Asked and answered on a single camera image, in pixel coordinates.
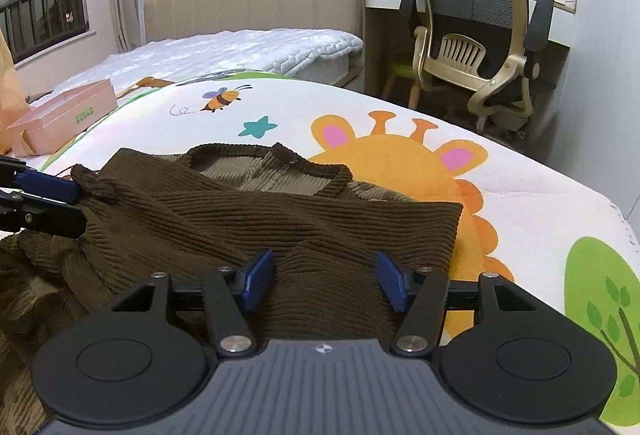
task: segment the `children's play mat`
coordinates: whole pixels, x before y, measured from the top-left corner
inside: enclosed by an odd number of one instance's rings
[[[602,419],[640,434],[640,254],[630,226],[605,196],[472,132],[341,88],[246,72],[149,89],[41,169],[98,170],[121,147],[276,142],[415,200],[461,202],[450,276],[499,272],[600,338],[618,364]],[[447,320],[446,336],[471,321]]]

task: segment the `teal star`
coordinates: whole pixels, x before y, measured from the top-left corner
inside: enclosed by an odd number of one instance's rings
[[[244,129],[238,134],[238,137],[253,135],[256,139],[262,139],[265,133],[271,129],[277,128],[277,126],[277,124],[269,122],[269,116],[265,115],[256,122],[249,121],[244,123]]]

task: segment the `beige upholstered headboard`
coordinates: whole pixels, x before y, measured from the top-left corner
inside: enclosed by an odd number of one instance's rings
[[[147,0],[146,40],[223,30],[334,29],[362,37],[364,0]]]

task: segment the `white mattress topper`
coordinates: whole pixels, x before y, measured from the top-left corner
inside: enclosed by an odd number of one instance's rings
[[[147,76],[179,82],[237,68],[294,77],[318,58],[338,58],[361,50],[359,37],[337,30],[223,31],[153,42],[114,54],[57,85],[54,94],[106,78],[120,94]],[[51,97],[41,98],[35,106]]]

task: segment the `green stool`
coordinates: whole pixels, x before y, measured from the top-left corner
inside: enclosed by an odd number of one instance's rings
[[[394,83],[396,82],[396,78],[411,79],[414,84],[412,84],[411,86],[408,106],[410,110],[415,110],[416,108],[418,108],[418,103],[420,102],[420,92],[422,91],[422,89],[420,87],[420,82],[415,79],[412,62],[410,60],[407,61],[402,59],[391,60],[387,63],[387,68],[389,71],[389,77],[386,78],[386,83],[384,88],[382,89],[382,95],[380,95],[380,98],[382,100],[387,100],[389,98],[391,90],[394,87]]]

